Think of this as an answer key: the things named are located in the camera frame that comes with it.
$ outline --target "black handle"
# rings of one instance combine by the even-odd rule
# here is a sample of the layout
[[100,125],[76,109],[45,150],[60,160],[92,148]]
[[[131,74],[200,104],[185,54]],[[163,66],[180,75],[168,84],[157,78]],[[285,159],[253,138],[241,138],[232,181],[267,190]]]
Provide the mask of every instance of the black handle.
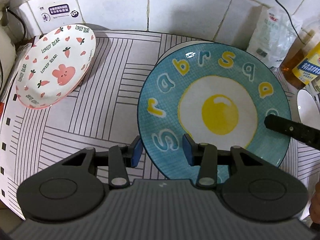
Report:
[[272,131],[290,136],[308,146],[320,150],[320,131],[315,128],[274,114],[269,114],[264,119],[264,125]]

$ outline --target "striped tablecloth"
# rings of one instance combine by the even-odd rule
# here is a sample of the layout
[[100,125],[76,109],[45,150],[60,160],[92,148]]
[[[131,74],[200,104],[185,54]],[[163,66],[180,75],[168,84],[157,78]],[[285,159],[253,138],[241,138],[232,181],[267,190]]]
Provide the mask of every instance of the striped tablecloth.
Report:
[[[92,68],[60,103],[42,110],[25,108],[15,89],[8,93],[0,132],[0,199],[21,218],[17,188],[26,178],[87,146],[97,151],[129,144],[138,135],[137,103],[146,77],[161,55],[193,38],[150,32],[96,31]],[[276,73],[288,100],[297,91]],[[281,169],[312,193],[320,173],[320,152],[292,139]],[[164,179],[143,153],[129,179]],[[108,181],[108,167],[98,176]]]

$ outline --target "yellow letter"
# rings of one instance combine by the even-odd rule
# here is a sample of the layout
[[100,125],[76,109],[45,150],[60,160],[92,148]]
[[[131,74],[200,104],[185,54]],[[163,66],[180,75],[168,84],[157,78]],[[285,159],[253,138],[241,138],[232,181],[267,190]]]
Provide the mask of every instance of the yellow letter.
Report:
[[218,63],[221,67],[224,68],[232,68],[233,67],[233,59],[236,55],[233,52],[225,51],[222,53],[222,58],[219,58]]
[[259,95],[263,99],[273,95],[273,86],[269,82],[262,82],[258,87]]
[[156,117],[165,118],[167,113],[164,110],[156,108],[156,105],[158,105],[158,100],[155,98],[149,98],[147,108],[149,114],[155,115]]
[[185,74],[187,74],[189,72],[189,63],[182,59],[177,61],[175,58],[172,60],[172,64],[175,66],[175,68],[178,70],[178,72],[184,76]]

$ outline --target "white bag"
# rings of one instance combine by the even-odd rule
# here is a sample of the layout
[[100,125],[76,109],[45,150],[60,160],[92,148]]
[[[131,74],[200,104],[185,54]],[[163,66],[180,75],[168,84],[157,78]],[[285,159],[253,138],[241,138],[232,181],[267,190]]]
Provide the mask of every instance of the white bag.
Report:
[[[292,22],[299,32],[302,21],[292,16]],[[271,70],[276,70],[296,38],[297,35],[285,11],[263,7],[247,52]]]

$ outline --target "fried egg design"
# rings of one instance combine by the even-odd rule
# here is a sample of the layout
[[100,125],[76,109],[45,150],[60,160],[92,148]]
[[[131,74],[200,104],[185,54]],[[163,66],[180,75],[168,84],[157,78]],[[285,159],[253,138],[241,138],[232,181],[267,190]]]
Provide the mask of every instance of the fried egg design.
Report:
[[258,125],[256,107],[238,82],[220,76],[194,81],[182,95],[178,118],[196,143],[206,142],[220,150],[246,148]]

